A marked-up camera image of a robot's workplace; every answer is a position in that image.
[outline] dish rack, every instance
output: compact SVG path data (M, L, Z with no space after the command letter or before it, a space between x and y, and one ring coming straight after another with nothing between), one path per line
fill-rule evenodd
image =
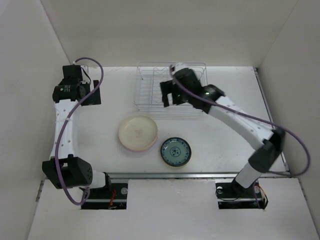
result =
M141 61L138 63L136 76L137 85L134 104L140 114L164 119L197 119L202 110L184 103L172 105L172 96L168 95L169 107L164 107L160 83L171 80L169 66L175 61ZM207 67L203 62L184 62L193 69L201 85L208 84Z

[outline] blue plate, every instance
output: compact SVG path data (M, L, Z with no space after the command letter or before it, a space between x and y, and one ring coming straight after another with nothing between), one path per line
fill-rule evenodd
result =
M187 141L180 137L171 137L161 145L161 157L166 164L181 167L191 158L191 148Z

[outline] metal rack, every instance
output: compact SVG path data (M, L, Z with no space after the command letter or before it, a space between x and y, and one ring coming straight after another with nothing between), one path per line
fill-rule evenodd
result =
M174 61L141 61L138 63L134 104L137 111L154 118L197 119L202 114L188 103L164 108L160 83L170 80L169 65ZM194 70L203 86L208 84L207 67L203 62L185 62Z

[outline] white panel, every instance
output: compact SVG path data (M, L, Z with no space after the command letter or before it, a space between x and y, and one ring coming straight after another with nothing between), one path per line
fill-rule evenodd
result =
M2 240L23 240L31 225L54 140L52 92L68 62L40 1L7 2L0 15Z
M297 0L42 0L70 60L259 66Z
M219 210L215 183L191 179L130 180L127 210L80 210L46 180L29 240L319 240L297 179L260 185L265 211Z
M100 70L90 68L92 79ZM239 134L209 115L199 120L154 119L158 126L156 143L147 151L124 148L118 128L126 117L137 114L134 106L136 68L106 67L100 87L101 105L84 106L79 119L79 156L92 168L108 173L226 173L239 172L254 149ZM208 84L221 88L249 114L268 119L252 67L208 67ZM167 165L161 158L161 144L180 137L191 147L191 160L182 167ZM284 171L281 159L272 168Z
M272 116L302 137L312 157L301 182L320 231L320 1L300 0L261 65L259 74ZM287 138L286 159L299 171L306 156Z

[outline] rack wire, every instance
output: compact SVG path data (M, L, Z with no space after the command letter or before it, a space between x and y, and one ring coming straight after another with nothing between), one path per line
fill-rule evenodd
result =
M172 96L169 95L169 107L164 107L160 83L171 80L169 65L174 61L141 61L137 66L137 84L134 104L137 111L154 118L164 119L198 119L202 114L199 109L190 104L171 105ZM185 62L194 70L202 86L208 84L207 67L203 62Z

